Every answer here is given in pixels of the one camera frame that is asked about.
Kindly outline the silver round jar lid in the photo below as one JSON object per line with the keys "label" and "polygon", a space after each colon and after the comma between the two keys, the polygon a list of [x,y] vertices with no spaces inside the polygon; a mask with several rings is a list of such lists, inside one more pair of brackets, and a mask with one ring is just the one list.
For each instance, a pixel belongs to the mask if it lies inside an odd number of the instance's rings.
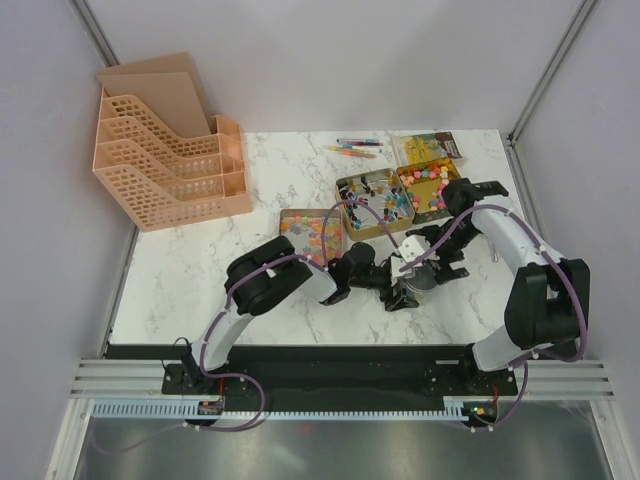
{"label": "silver round jar lid", "polygon": [[415,268],[411,276],[404,277],[404,282],[409,290],[419,294],[428,292],[438,285],[434,271],[427,265]]}

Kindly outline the shiny metal scoop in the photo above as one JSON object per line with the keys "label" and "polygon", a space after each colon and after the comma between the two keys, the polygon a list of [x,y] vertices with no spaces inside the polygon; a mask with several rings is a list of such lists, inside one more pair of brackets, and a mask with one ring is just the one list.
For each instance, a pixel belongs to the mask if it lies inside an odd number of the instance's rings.
{"label": "shiny metal scoop", "polygon": [[500,260],[500,255],[497,251],[497,248],[492,241],[488,240],[487,243],[488,243],[488,249],[489,249],[491,261],[493,263],[497,263]]}

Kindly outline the gold tin of star candies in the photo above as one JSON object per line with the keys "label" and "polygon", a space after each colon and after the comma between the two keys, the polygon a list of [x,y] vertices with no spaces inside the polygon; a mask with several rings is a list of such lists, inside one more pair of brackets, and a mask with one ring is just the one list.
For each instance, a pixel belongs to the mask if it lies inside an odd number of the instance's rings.
{"label": "gold tin of star candies", "polygon": [[402,166],[396,173],[414,210],[414,224],[449,217],[443,191],[453,180],[461,178],[449,158]]}

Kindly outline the gold tin of lollipops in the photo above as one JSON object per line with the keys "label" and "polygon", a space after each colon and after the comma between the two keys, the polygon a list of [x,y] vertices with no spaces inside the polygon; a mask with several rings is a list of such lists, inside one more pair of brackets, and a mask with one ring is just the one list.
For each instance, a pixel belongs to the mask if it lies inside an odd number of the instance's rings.
{"label": "gold tin of lollipops", "polygon": [[394,169],[385,168],[340,178],[335,183],[349,238],[364,241],[384,236],[382,220],[391,233],[407,230],[415,218],[409,196]]}

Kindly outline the pink tray of gummy candies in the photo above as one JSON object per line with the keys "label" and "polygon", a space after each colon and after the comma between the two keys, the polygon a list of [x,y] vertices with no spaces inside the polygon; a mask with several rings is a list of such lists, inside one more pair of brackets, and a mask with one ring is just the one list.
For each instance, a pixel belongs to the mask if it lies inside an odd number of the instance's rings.
{"label": "pink tray of gummy candies", "polygon": [[347,245],[338,210],[329,215],[322,233],[327,213],[327,209],[283,209],[279,217],[279,234],[289,239],[297,253],[320,265],[340,258]]}

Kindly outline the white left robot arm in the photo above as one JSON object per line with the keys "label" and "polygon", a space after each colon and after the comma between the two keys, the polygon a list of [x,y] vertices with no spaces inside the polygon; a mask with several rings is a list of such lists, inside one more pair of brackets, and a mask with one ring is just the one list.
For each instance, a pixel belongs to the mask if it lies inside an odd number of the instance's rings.
{"label": "white left robot arm", "polygon": [[392,255],[377,265],[374,248],[357,242],[321,266],[297,253],[284,236],[237,258],[227,269],[224,303],[181,358],[185,382],[198,393],[215,389],[218,368],[249,323],[297,291],[325,306],[341,302],[357,288],[376,291],[387,312],[418,307],[412,292],[392,278],[392,266],[400,260]]}

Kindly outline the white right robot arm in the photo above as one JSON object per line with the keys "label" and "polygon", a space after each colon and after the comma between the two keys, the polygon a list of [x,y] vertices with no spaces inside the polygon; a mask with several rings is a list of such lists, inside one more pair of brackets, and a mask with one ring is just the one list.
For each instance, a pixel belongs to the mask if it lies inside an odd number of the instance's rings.
{"label": "white right robot arm", "polygon": [[552,248],[519,216],[497,181],[453,180],[443,198],[450,220],[408,232],[393,276],[414,289],[445,283],[457,274],[451,264],[462,261],[465,248],[479,235],[493,244],[513,275],[503,324],[470,345],[469,362],[457,371],[460,386],[481,393],[493,383],[494,371],[516,368],[536,355],[559,359],[552,349],[560,344],[576,346],[569,362],[582,359],[590,297],[586,263]]}

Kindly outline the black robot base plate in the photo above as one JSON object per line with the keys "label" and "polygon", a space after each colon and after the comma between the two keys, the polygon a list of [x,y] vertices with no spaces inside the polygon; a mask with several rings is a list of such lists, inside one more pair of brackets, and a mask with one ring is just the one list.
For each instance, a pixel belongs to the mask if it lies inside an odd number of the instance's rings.
{"label": "black robot base plate", "polygon": [[255,410],[271,401],[353,405],[422,397],[515,396],[515,376],[479,372],[465,346],[235,346],[227,362],[197,385],[182,363],[165,373],[165,395],[222,394]]}

